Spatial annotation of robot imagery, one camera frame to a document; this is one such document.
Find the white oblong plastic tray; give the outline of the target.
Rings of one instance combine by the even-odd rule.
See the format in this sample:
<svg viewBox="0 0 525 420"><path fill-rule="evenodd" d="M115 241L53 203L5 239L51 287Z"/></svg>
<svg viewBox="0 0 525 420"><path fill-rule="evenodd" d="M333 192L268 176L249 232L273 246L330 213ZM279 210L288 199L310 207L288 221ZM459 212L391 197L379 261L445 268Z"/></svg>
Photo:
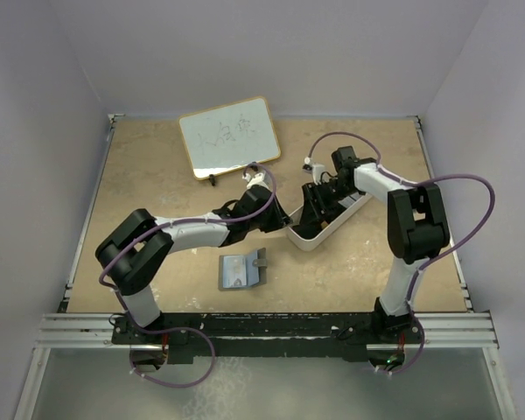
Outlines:
<svg viewBox="0 0 525 420"><path fill-rule="evenodd" d="M343 199L339 203L343 207L343 210L339 213L339 215L331 223L326 224L319 232L309 239L305 239L302 235L294 230L294 227L301 219L302 207L300 206L290 214L292 225L287 227L286 237L302 251L313 251L324 240L326 240L336 230L338 230L345 222L347 222L354 214L356 214L365 204L367 204L370 199L371 196L369 194L353 194Z"/></svg>

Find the grey card holder wallet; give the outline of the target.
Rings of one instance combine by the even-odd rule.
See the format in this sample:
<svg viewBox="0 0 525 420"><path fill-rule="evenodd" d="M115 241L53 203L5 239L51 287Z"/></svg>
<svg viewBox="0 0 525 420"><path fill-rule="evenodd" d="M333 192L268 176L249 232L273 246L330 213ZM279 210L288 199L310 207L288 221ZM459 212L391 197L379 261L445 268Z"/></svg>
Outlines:
<svg viewBox="0 0 525 420"><path fill-rule="evenodd" d="M218 289L220 291L249 290L267 283L268 258L266 248L244 255L221 255Z"/></svg>

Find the white VIP card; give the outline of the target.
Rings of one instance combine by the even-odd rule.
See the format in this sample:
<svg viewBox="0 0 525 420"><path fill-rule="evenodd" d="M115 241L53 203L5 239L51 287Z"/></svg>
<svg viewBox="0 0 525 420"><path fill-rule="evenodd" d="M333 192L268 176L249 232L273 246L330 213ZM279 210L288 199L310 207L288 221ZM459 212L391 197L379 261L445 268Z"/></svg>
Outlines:
<svg viewBox="0 0 525 420"><path fill-rule="evenodd" d="M245 257L226 255L221 259L221 287L225 290L245 288L248 285Z"/></svg>

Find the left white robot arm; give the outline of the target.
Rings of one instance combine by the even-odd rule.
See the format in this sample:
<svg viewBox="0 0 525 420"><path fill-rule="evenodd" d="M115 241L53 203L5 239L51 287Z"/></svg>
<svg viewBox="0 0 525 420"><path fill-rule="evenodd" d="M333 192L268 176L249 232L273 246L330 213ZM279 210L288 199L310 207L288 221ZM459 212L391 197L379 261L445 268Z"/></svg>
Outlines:
<svg viewBox="0 0 525 420"><path fill-rule="evenodd" d="M270 188L254 185L239 199L192 218L156 218L139 208L97 247L95 258L102 275L112 280L108 287L134 320L132 333L152 343L161 336L163 323L150 283L169 254L230 246L254 230L271 233L290 223Z"/></svg>

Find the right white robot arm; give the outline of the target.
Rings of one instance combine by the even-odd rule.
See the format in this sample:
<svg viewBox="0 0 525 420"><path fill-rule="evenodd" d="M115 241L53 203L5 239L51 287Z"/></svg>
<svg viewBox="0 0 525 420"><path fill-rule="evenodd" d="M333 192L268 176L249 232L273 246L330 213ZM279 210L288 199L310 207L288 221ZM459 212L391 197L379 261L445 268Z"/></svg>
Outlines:
<svg viewBox="0 0 525 420"><path fill-rule="evenodd" d="M388 282L377 298L373 335L391 342L410 319L415 288L425 263L439 256L450 241L439 187L418 185L383 169L375 159L359 158L350 146L332 153L331 175L311 157L303 168L312 181L303 185L303 205L293 214L288 233L302 250L315 249L341 223L361 208L367 196L387 209L387 240L394 256Z"/></svg>

